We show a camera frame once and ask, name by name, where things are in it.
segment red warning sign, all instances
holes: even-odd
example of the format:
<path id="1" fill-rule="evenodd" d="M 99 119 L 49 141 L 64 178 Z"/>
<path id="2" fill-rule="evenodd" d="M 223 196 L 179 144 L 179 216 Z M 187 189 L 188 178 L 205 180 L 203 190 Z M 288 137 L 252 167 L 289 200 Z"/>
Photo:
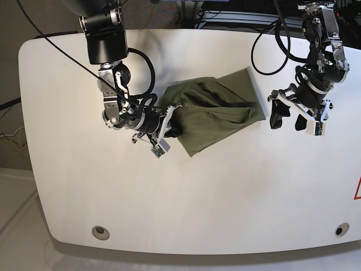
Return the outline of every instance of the red warning sign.
<path id="1" fill-rule="evenodd" d="M 357 187 L 357 190 L 356 190 L 355 199 L 361 199 L 361 189 L 360 189 L 360 186 L 361 186 L 361 178 L 360 178 L 360 181 L 359 181 L 359 185 L 358 185 L 358 187 Z"/>

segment white table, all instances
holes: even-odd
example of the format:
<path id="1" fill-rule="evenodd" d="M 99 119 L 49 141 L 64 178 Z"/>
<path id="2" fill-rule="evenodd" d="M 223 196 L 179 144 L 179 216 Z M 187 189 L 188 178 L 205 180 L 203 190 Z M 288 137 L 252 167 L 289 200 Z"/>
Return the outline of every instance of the white table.
<path id="1" fill-rule="evenodd" d="M 218 30 L 130 30 L 128 44 L 156 70 L 155 92 L 177 81 L 221 77 L 250 66 L 256 34 Z M 83 34 L 51 38 L 89 65 Z M 256 123 L 190 158 L 177 139 L 156 159 L 134 131 L 107 129 L 97 81 L 45 40 L 19 52 L 21 99 L 30 157 L 46 221 L 61 242 L 114 250 L 231 254 L 296 250 L 361 239 L 361 52 L 346 48 L 351 71 L 327 98 L 325 137 L 297 132 L 296 112 L 281 129 Z M 308 43 L 292 38 L 292 53 Z M 273 36 L 255 61 L 273 71 L 284 60 Z M 130 91 L 148 87 L 144 61 L 129 55 Z M 273 89 L 294 81 L 297 63 L 277 75 L 250 69 L 266 116 Z M 343 237 L 336 228 L 349 223 Z M 93 237 L 94 226 L 110 232 Z"/>

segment metal grommet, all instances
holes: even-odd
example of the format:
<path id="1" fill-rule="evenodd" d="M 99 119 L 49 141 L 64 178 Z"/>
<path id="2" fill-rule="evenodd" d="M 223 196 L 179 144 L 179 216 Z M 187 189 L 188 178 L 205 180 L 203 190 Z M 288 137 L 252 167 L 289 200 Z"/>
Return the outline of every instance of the metal grommet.
<path id="1" fill-rule="evenodd" d="M 337 237 L 342 237 L 349 231 L 349 229 L 350 229 L 350 225 L 348 223 L 343 223 L 336 228 L 336 231 L 334 234 Z"/>
<path id="2" fill-rule="evenodd" d="M 109 237 L 111 236 L 109 231 L 102 227 L 102 226 L 95 226 L 92 230 L 91 233 L 93 234 L 93 236 L 101 241 L 105 241 L 108 240 Z"/>

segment fabric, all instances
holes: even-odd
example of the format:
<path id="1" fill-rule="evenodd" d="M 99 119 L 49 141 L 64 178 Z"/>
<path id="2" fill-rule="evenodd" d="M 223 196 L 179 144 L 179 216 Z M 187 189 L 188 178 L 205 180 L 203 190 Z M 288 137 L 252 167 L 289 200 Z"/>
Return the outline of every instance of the fabric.
<path id="1" fill-rule="evenodd" d="M 168 87 L 161 105 L 177 103 L 183 106 L 173 113 L 183 130 L 178 139 L 189 156 L 266 119 L 247 69 Z"/>

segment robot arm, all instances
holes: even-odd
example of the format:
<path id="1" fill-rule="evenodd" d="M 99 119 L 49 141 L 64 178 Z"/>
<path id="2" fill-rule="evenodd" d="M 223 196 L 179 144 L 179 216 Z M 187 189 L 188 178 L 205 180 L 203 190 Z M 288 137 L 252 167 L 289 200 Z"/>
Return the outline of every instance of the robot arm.
<path id="1" fill-rule="evenodd" d="M 118 0 L 62 1 L 72 12 L 80 16 L 90 64 L 100 64 L 99 77 L 102 80 L 99 80 L 99 88 L 104 98 L 105 124 L 116 130 L 126 128 L 138 131 L 139 133 L 132 138 L 133 143 L 147 135 L 152 152 L 160 157 L 170 148 L 164 137 L 177 137 L 181 133 L 179 126 L 171 118 L 178 105 L 162 111 L 154 109 L 157 101 L 157 95 L 152 93 L 155 71 L 144 53 L 128 48 L 122 23 L 121 3 Z M 122 63 L 128 53 L 140 55 L 151 71 L 151 84 L 143 94 L 131 95 L 128 89 L 130 71 Z"/>
<path id="2" fill-rule="evenodd" d="M 298 5 L 306 12 L 303 33 L 310 42 L 310 53 L 307 59 L 290 57 L 305 64 L 296 67 L 298 86 L 290 84 L 285 90 L 274 90 L 268 97 L 272 101 L 272 129 L 282 126 L 282 117 L 289 117 L 292 107 L 299 113 L 296 130 L 306 129 L 313 136 L 324 135 L 327 112 L 333 107 L 324 98 L 335 83 L 343 82 L 349 70 L 333 5 L 333 1 L 301 1 Z"/>

